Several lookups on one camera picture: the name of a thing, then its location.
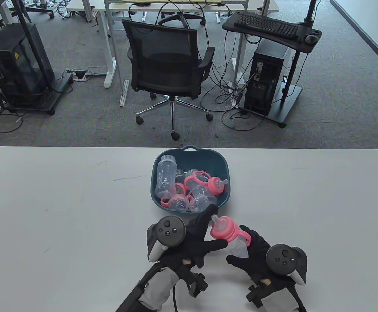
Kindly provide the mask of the person's left hand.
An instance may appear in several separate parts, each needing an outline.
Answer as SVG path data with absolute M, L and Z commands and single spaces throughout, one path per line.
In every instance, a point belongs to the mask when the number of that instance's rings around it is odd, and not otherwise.
M 212 216 L 217 212 L 218 206 L 211 204 L 202 213 L 190 220 L 186 226 L 186 236 L 183 242 L 176 247 L 168 248 L 159 261 L 174 271 L 180 266 L 202 268 L 204 257 L 208 253 L 225 249 L 228 246 L 225 239 L 204 240 Z

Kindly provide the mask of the person's right hand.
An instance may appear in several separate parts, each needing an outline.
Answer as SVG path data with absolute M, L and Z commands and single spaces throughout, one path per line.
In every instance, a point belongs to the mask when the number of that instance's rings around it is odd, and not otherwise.
M 266 254 L 270 245 L 267 241 L 256 231 L 251 230 L 245 225 L 240 225 L 240 228 L 252 238 L 251 244 L 247 248 L 249 256 L 247 258 L 239 258 L 228 255 L 226 257 L 227 263 L 242 269 L 250 277 L 260 277 L 261 283 L 273 285 L 276 290 L 296 285 L 291 277 L 275 274 L 269 269 L 266 263 Z

